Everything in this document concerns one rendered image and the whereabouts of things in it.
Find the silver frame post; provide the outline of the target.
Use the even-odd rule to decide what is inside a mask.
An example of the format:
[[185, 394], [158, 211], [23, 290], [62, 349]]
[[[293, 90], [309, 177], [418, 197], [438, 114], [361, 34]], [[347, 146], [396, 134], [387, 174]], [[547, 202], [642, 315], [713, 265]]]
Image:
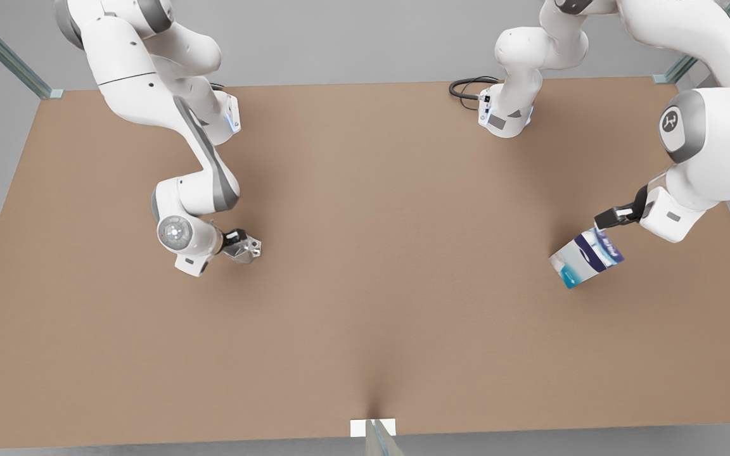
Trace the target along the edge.
[[351, 438], [364, 438], [365, 456], [405, 456], [394, 436], [396, 419], [353, 419]]
[[[730, 16], [730, 0], [712, 0]], [[652, 82], [658, 86], [674, 84], [678, 90], [692, 87], [717, 87], [719, 81], [713, 70], [697, 54], [682, 54], [668, 69], [652, 75]]]
[[58, 100], [63, 89], [53, 89], [0, 38], [0, 63], [41, 100]]

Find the white and blue carton box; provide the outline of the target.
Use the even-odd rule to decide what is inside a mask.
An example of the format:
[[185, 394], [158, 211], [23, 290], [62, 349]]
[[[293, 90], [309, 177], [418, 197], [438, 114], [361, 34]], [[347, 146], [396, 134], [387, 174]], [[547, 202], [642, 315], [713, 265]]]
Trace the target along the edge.
[[568, 289], [624, 260], [605, 232], [595, 227], [582, 232], [549, 257], [551, 266]]

